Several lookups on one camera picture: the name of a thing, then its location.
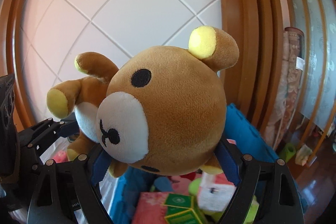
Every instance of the green and yellow box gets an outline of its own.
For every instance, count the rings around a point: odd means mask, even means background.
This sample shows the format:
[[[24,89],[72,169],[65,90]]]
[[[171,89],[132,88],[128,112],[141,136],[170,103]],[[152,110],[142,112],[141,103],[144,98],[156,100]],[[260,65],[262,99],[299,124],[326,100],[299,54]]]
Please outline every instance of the green and yellow box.
[[[169,194],[163,205],[168,206],[165,220],[169,224],[208,224],[194,196]]]

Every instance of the dark floor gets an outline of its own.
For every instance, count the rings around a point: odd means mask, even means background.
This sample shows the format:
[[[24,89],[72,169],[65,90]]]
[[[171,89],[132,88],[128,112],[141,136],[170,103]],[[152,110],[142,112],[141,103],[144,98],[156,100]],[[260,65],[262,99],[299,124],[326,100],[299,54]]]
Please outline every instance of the dark floor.
[[[319,137],[310,136],[306,143],[314,148],[318,140]],[[294,160],[293,157],[288,162],[288,167],[297,181],[300,193],[308,202],[305,224],[314,224],[336,190],[336,155],[333,154],[332,143],[329,139],[323,142],[317,159],[309,168],[296,165]]]

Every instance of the plush toy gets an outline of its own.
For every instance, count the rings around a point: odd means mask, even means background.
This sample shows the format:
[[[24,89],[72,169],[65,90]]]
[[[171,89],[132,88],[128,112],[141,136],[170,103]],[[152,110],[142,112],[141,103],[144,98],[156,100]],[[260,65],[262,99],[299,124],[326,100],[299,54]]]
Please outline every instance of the plush toy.
[[[214,150],[226,98],[217,72],[238,57],[234,39],[209,26],[191,33],[189,50],[156,46],[140,52],[112,77],[98,108],[101,145],[116,162],[155,174],[199,168],[221,173]]]
[[[76,68],[89,76],[63,82],[47,95],[56,117],[75,109],[81,132],[68,158],[100,142],[113,158],[114,177],[129,165],[171,176],[199,168],[221,173],[214,150],[224,129],[226,98],[217,72],[238,57],[234,39],[209,26],[191,33],[189,50],[151,47],[120,70],[101,54],[78,55]]]

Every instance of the screw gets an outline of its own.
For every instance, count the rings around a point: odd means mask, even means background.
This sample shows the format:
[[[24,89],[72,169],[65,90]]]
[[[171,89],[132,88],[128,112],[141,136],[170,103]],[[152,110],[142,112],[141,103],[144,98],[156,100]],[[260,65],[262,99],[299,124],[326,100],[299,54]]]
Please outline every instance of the screw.
[[[87,155],[85,155],[85,154],[80,154],[80,155],[78,156],[78,159],[79,159],[80,161],[82,161],[82,160],[86,160],[86,158],[87,158]]]
[[[284,161],[283,159],[278,159],[278,160],[277,160],[277,163],[278,163],[279,165],[285,165],[285,161]]]
[[[243,158],[244,158],[244,160],[248,160],[248,161],[253,159],[253,157],[249,154],[245,154]]]
[[[45,164],[48,165],[48,166],[52,165],[53,163],[54,163],[54,160],[53,160],[53,159],[48,159],[48,160],[45,162]]]

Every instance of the diamond pattern wall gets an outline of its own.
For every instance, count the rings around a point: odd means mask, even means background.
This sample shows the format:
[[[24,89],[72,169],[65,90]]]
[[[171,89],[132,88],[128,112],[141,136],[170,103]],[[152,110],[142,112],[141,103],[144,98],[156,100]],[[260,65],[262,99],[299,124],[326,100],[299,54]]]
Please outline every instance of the diamond pattern wall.
[[[187,48],[201,25],[221,27],[221,0],[26,0],[22,71],[36,119],[52,117],[53,85],[84,76],[73,65],[77,54],[100,52],[121,67],[151,46]]]

